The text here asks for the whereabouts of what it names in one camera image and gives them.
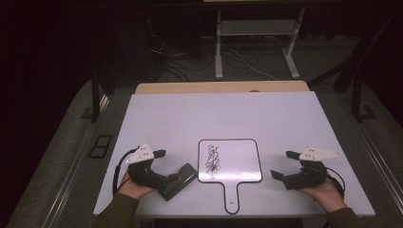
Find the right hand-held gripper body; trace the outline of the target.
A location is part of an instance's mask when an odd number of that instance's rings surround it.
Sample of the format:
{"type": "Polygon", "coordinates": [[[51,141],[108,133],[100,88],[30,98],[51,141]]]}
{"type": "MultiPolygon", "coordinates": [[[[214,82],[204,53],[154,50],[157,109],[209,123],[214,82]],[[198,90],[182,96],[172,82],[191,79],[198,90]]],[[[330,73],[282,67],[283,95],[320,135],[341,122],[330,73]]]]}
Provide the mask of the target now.
{"type": "Polygon", "coordinates": [[[329,168],[323,164],[324,160],[342,157],[341,152],[307,146],[299,154],[299,159],[296,161],[301,164],[300,171],[283,178],[282,182],[287,190],[316,187],[326,179],[331,179],[339,191],[343,190],[343,186],[328,174],[329,168]]]}

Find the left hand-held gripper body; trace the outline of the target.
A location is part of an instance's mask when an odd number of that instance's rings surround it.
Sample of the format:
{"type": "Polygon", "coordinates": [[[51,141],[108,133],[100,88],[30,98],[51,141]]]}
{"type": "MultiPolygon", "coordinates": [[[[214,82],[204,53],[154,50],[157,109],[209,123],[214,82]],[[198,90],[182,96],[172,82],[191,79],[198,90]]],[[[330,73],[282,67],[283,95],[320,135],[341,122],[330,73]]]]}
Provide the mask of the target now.
{"type": "Polygon", "coordinates": [[[128,165],[128,175],[130,179],[143,186],[147,186],[158,191],[163,191],[169,183],[168,177],[155,173],[151,165],[155,159],[150,145],[145,142],[132,151],[125,160],[128,165]]]}

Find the black whiteboard eraser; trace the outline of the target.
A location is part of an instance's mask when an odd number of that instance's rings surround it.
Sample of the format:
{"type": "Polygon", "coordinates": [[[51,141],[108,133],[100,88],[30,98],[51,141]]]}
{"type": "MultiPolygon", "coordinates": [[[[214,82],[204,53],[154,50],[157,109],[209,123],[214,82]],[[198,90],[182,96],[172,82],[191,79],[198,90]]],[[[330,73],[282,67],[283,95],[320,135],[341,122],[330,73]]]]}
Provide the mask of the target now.
{"type": "Polygon", "coordinates": [[[195,170],[195,168],[189,163],[186,163],[174,173],[174,180],[167,184],[165,189],[161,191],[161,195],[163,196],[164,200],[172,200],[197,176],[198,172],[195,170]]]}

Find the small whiteboard with handle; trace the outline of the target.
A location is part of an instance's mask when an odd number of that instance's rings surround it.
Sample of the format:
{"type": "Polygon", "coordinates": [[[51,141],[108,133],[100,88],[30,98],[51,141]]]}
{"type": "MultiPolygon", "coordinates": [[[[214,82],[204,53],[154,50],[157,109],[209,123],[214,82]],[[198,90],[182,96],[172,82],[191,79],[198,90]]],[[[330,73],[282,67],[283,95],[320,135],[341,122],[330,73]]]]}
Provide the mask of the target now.
{"type": "Polygon", "coordinates": [[[253,139],[201,140],[198,152],[198,180],[223,187],[225,211],[240,209],[239,185],[262,180],[258,145],[253,139]]]}

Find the person's left hand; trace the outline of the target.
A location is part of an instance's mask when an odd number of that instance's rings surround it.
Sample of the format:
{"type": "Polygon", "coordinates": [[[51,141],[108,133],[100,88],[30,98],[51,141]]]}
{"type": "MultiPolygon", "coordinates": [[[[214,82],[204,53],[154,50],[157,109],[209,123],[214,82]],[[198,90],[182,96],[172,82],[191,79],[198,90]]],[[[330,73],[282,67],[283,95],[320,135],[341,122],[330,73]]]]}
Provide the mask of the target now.
{"type": "Polygon", "coordinates": [[[130,198],[140,200],[147,194],[155,192],[155,189],[147,186],[138,185],[130,179],[128,173],[125,173],[117,192],[130,198]]]}

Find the person's right hand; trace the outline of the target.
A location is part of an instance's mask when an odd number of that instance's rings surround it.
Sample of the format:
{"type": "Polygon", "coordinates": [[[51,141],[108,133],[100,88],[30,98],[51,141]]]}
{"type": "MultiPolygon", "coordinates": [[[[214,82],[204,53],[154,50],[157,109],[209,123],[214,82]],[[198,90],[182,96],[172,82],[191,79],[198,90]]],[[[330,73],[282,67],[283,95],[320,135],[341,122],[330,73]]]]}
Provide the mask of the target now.
{"type": "Polygon", "coordinates": [[[329,179],[319,186],[299,189],[299,192],[311,197],[326,213],[347,207],[335,184],[329,179]]]}

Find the black metal stand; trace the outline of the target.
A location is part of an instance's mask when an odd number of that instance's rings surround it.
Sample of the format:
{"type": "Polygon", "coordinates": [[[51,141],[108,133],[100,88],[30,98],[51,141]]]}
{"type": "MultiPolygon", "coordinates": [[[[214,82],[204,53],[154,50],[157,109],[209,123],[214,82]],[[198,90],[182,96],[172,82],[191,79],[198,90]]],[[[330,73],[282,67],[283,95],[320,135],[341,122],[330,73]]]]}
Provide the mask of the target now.
{"type": "Polygon", "coordinates": [[[363,83],[360,79],[353,79],[352,114],[361,124],[364,120],[376,118],[373,110],[368,105],[361,104],[361,90],[363,83]]]}

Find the white metal stand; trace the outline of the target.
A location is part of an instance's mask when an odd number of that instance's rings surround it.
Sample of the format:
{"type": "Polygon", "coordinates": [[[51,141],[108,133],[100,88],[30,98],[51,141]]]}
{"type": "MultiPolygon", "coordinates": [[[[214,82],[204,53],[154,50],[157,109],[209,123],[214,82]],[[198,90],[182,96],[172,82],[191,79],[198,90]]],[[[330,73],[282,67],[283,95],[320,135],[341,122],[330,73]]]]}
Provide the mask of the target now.
{"type": "Polygon", "coordinates": [[[290,42],[282,50],[282,55],[288,66],[293,79],[299,79],[297,65],[292,57],[298,33],[306,8],[297,12],[295,19],[274,19],[274,20],[222,20],[221,11],[217,14],[216,26],[216,52],[215,52],[215,76],[217,80],[223,79],[221,38],[229,36],[288,36],[290,42]]]}

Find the black floor socket frame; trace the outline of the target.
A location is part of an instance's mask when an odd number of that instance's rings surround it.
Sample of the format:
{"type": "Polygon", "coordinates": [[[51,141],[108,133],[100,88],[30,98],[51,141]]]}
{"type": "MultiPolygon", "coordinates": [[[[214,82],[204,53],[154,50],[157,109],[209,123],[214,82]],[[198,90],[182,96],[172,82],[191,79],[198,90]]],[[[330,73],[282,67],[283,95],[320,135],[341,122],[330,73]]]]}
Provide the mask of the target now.
{"type": "Polygon", "coordinates": [[[106,156],[112,138],[112,135],[98,135],[87,156],[90,159],[103,159],[106,156]]]}

